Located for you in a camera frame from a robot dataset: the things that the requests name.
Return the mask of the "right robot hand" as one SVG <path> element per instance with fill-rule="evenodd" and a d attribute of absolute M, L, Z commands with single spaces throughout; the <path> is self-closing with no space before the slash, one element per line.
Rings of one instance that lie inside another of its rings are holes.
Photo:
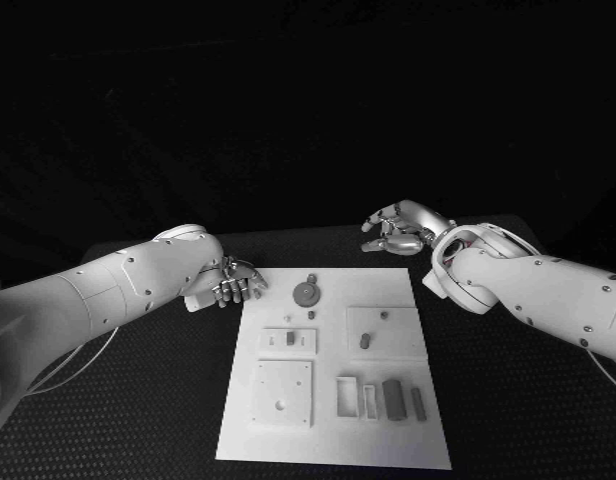
<path fill-rule="evenodd" d="M 364 220 L 361 232 L 380 227 L 379 237 L 360 246 L 364 253 L 387 252 L 399 256 L 416 255 L 432 248 L 457 226 L 429 207 L 410 200 L 400 200 L 379 209 Z"/>

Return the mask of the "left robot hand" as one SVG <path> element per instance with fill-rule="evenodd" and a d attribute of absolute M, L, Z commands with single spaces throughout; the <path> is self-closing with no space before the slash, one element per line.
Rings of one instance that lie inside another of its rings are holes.
<path fill-rule="evenodd" d="M 268 282 L 253 265 L 233 256 L 226 256 L 220 264 L 220 280 L 211 288 L 214 303 L 224 308 L 259 299 L 268 289 Z"/>

